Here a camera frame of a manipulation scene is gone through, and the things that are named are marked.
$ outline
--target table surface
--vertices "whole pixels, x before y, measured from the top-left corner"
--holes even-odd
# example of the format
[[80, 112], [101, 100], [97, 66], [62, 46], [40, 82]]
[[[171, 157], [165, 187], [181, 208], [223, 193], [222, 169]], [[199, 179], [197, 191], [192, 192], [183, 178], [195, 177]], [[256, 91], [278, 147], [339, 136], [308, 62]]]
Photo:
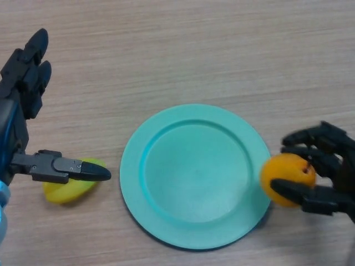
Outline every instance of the table surface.
[[149, 116], [186, 103], [239, 114], [272, 154], [292, 130], [326, 120], [355, 133], [354, 0], [5, 0], [0, 65], [39, 28], [53, 74], [28, 123], [28, 153], [103, 159], [113, 173], [70, 206], [17, 176], [3, 265], [355, 265], [348, 217], [274, 207], [226, 248], [174, 250], [143, 233], [119, 191], [125, 144]]

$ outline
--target plate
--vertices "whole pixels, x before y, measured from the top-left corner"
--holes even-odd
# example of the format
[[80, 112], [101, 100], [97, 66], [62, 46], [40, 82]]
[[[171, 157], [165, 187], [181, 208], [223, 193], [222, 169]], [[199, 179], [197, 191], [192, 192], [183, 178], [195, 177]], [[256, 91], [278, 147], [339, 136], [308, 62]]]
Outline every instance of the plate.
[[270, 152], [257, 131], [216, 106], [187, 104], [152, 116], [134, 132], [120, 165], [126, 206], [141, 227], [182, 249], [240, 239], [270, 199], [259, 173]]

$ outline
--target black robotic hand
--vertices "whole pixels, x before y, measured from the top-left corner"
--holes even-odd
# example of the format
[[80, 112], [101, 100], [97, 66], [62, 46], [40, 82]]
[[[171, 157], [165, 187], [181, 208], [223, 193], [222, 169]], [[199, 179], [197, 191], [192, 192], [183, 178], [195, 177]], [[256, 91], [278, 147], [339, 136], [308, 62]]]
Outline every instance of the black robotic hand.
[[296, 131], [282, 140], [282, 153], [307, 160], [333, 186], [309, 188], [288, 180], [275, 179], [271, 188], [299, 204], [304, 212], [333, 215], [343, 212], [355, 223], [355, 141], [325, 121], [320, 126]]
[[36, 118], [40, 111], [52, 73], [48, 61], [41, 63], [47, 46], [48, 33], [40, 29], [24, 49], [13, 52], [0, 71], [0, 181], [8, 186], [17, 173], [54, 183], [67, 183], [69, 178], [109, 180], [111, 173], [106, 168], [63, 158], [57, 151], [25, 153], [29, 141], [26, 120]]

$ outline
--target yellow lemon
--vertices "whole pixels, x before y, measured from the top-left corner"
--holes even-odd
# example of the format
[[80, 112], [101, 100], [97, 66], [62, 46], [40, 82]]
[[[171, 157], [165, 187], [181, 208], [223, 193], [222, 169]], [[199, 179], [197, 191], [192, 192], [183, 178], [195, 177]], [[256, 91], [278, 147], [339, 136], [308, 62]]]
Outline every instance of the yellow lemon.
[[[83, 158], [81, 160], [106, 167], [106, 164], [103, 161], [94, 158]], [[69, 182], [66, 184], [44, 182], [43, 192], [47, 201], [64, 204], [77, 200], [79, 197], [90, 191], [97, 183], [97, 181], [81, 181], [73, 179], [69, 179]]]

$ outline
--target plate center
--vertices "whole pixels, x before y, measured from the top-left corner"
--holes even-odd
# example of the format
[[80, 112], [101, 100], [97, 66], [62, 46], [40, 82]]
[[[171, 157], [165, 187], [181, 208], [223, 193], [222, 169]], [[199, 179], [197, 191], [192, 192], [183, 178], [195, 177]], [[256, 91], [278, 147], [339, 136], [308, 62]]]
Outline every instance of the plate center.
[[231, 212], [250, 178], [250, 161], [236, 136], [203, 121], [186, 121], [161, 133], [144, 167], [155, 207], [192, 223]]

